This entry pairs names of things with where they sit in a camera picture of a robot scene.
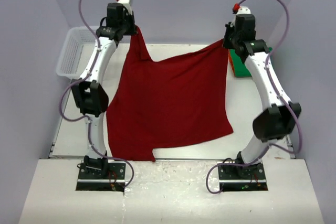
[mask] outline red garment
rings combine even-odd
[[[138,28],[107,109],[114,157],[155,161],[154,148],[193,145],[233,133],[225,111],[228,50],[222,42],[154,62]]]

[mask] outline laundry basket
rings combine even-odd
[[[93,31],[98,29],[98,27],[91,28]],[[70,29],[57,63],[57,75],[78,79],[90,60],[95,42],[95,37],[87,27]]]

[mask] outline orange edge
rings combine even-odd
[[[233,74],[236,76],[236,73],[235,73],[235,66],[233,65],[233,61],[232,61],[232,58],[231,58],[230,51],[229,51],[229,62],[230,62],[230,65],[231,65]]]

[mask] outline light wooden surface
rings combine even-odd
[[[77,163],[38,162],[19,224],[323,224],[301,159],[264,160],[269,191],[220,195],[205,188],[215,161],[132,162],[136,175],[125,195],[75,191]],[[212,189],[218,189],[217,175]]]
[[[154,61],[172,56],[197,51],[206,45],[147,45]],[[111,57],[104,76],[103,87],[110,101],[117,90],[121,69],[128,52],[129,44],[120,44]],[[93,45],[86,45],[83,53],[91,54]],[[178,147],[158,148],[153,150],[156,158],[161,159],[224,159],[235,157],[250,141],[253,130],[252,121],[261,113],[261,101],[252,79],[236,79],[228,65],[226,86],[226,111],[234,133],[209,142]],[[65,114],[70,118],[80,117],[72,95],[66,106]],[[104,139],[108,146],[106,120],[104,121]],[[287,147],[286,141],[279,141]],[[87,132],[84,121],[69,123],[62,120],[53,151],[54,157],[83,157],[87,153]],[[289,154],[276,148],[271,149],[265,158],[290,158]]]

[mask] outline cable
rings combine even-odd
[[[239,2],[239,5],[242,4],[243,2],[245,2],[246,0],[242,0]],[[281,37],[281,39],[279,40],[279,42],[275,45],[275,47],[273,48],[273,50],[267,55],[266,57],[266,60],[265,60],[265,68],[266,68],[266,72],[267,72],[267,76],[269,78],[269,81],[275,91],[275,93],[277,94],[277,96],[279,97],[280,101],[286,106],[286,108],[289,110],[290,114],[292,115],[292,117],[294,118],[294,121],[296,123],[296,126],[298,128],[298,133],[299,133],[299,147],[298,147],[298,151],[297,153],[299,153],[302,149],[302,128],[300,126],[300,123],[299,123],[299,120],[297,118],[297,116],[295,115],[294,111],[292,110],[292,108],[289,106],[289,104],[284,100],[284,98],[282,97],[282,95],[280,94],[279,90],[277,89],[275,83],[274,83],[274,80],[271,76],[271,73],[270,73],[270,70],[269,70],[269,66],[268,66],[268,62],[270,60],[270,56],[280,47],[280,45],[282,44],[282,42],[284,41],[285,37],[287,36],[287,33],[288,33],[288,28],[289,28],[289,12],[288,12],[288,9],[285,5],[285,3],[282,1],[282,0],[276,0],[277,2],[279,2],[284,10],[285,10],[285,13],[286,13],[286,26],[285,26],[285,31],[283,32],[283,35]],[[262,157],[267,153],[267,151],[269,150],[270,146],[275,146],[287,153],[290,153],[290,154],[295,154],[296,152],[292,152],[292,151],[289,151],[285,148],[283,148],[282,146],[279,146],[277,144],[268,144],[268,146],[262,151],[262,153],[259,155],[259,157],[257,157],[255,160],[253,160],[252,162],[250,163],[247,163],[247,164],[235,164],[235,163],[221,163],[221,164],[217,164],[217,165],[214,165],[210,170],[209,172],[207,173],[206,175],[206,181],[205,181],[205,185],[206,185],[206,189],[211,193],[211,194],[219,194],[223,191],[223,189],[220,189],[219,191],[211,191],[210,188],[209,188],[209,184],[208,184],[208,180],[209,180],[209,177],[210,177],[210,174],[211,172],[217,168],[217,167],[220,167],[220,166],[224,166],[224,165],[231,165],[231,166],[238,166],[238,167],[246,167],[246,166],[250,166],[252,164],[254,164],[255,162],[257,162],[258,160],[262,159]]]
[[[91,76],[91,72],[93,70],[93,68],[95,67],[95,64],[98,60],[98,56],[99,56],[99,53],[101,51],[101,43],[99,41],[99,38],[98,36],[96,35],[96,33],[91,29],[91,27],[88,25],[88,23],[85,21],[84,17],[83,17],[83,13],[82,13],[82,8],[81,8],[81,5],[82,5],[82,0],[79,0],[78,2],[78,12],[79,12],[79,16],[82,20],[82,22],[84,23],[84,25],[88,28],[88,30],[93,34],[95,40],[97,41],[97,51],[96,51],[96,55],[94,57],[94,60],[92,62],[92,65],[87,73],[87,75],[83,78],[83,79],[80,79],[80,80],[77,80],[75,82],[73,82],[72,84],[70,84],[66,89],[65,91],[63,92],[61,98],[60,98],[60,101],[59,101],[59,104],[58,104],[58,111],[60,113],[60,115],[62,116],[63,119],[67,120],[68,122],[77,122],[81,119],[84,119],[84,118],[87,118],[89,120],[88,122],[88,140],[89,140],[89,144],[90,144],[90,147],[92,148],[92,150],[99,156],[103,157],[103,158],[106,158],[106,159],[111,159],[111,160],[114,160],[114,161],[122,161],[122,162],[125,162],[126,164],[128,164],[132,170],[132,176],[130,178],[130,180],[128,181],[127,184],[125,184],[125,187],[127,187],[133,180],[134,178],[134,169],[133,169],[133,166],[130,164],[130,162],[128,162],[127,160],[124,160],[122,158],[118,158],[118,157],[109,157],[109,156],[106,156],[102,153],[100,153],[96,148],[95,146],[92,144],[92,139],[91,139],[91,121],[90,121],[90,117],[88,117],[87,115],[83,115],[79,118],[76,118],[76,119],[70,119],[68,117],[66,117],[63,113],[63,109],[62,109],[62,104],[63,104],[63,100],[64,100],[64,97],[66,96],[66,94],[68,93],[68,91],[74,86],[74,85],[77,85],[83,81],[86,81],[90,76]]]

